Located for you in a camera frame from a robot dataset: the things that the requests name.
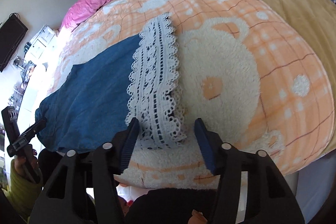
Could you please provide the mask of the left hand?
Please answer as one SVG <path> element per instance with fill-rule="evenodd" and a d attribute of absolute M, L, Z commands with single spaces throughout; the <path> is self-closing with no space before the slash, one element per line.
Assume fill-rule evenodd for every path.
<path fill-rule="evenodd" d="M 29 144 L 28 147 L 29 147 L 31 155 L 33 156 L 32 160 L 30 161 L 30 164 L 33 169 L 38 169 L 39 164 L 38 164 L 38 159 L 37 159 L 37 151 L 33 149 L 31 144 Z M 17 156 L 14 159 L 14 169 L 19 176 L 25 179 L 28 179 L 28 176 L 25 171 L 25 162 L 26 162 L 25 156 Z"/>

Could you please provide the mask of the right hand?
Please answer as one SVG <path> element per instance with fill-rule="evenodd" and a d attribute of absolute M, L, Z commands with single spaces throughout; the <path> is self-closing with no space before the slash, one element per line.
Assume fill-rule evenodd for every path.
<path fill-rule="evenodd" d="M 206 224 L 207 220 L 206 218 L 203 216 L 202 213 L 193 210 L 192 211 L 192 216 L 188 221 L 188 224 Z"/>

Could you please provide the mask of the yellow-green sleeve forearm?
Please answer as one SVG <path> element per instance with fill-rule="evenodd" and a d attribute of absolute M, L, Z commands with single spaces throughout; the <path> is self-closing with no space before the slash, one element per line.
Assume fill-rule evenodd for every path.
<path fill-rule="evenodd" d="M 40 183 L 30 182 L 17 173 L 15 160 L 11 161 L 10 188 L 3 192 L 14 210 L 26 222 L 29 220 L 35 201 L 43 188 L 41 171 L 38 171 L 38 174 L 41 178 Z"/>

